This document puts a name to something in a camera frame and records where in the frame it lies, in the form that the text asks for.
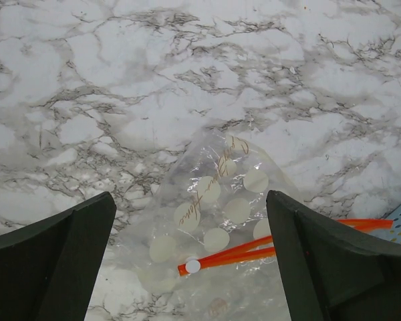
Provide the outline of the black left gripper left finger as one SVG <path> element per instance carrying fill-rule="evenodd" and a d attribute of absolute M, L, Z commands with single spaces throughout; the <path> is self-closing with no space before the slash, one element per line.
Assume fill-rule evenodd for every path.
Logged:
<path fill-rule="evenodd" d="M 115 215 L 103 192 L 0 235 L 0 320 L 83 320 Z"/>

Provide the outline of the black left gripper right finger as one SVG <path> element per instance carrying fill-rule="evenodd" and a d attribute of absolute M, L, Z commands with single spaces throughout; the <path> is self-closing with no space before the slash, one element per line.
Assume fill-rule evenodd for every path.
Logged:
<path fill-rule="evenodd" d="M 266 204 L 292 320 L 401 320 L 401 244 L 280 191 L 269 191 Z"/>

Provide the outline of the clear zip bag orange zipper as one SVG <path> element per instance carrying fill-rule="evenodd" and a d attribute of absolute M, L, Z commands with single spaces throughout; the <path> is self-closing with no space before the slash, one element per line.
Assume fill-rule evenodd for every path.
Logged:
<path fill-rule="evenodd" d="M 306 296 L 287 299 L 266 199 L 301 195 L 271 157 L 245 139 L 204 130 L 121 233 L 121 264 L 182 320 L 320 320 Z"/>

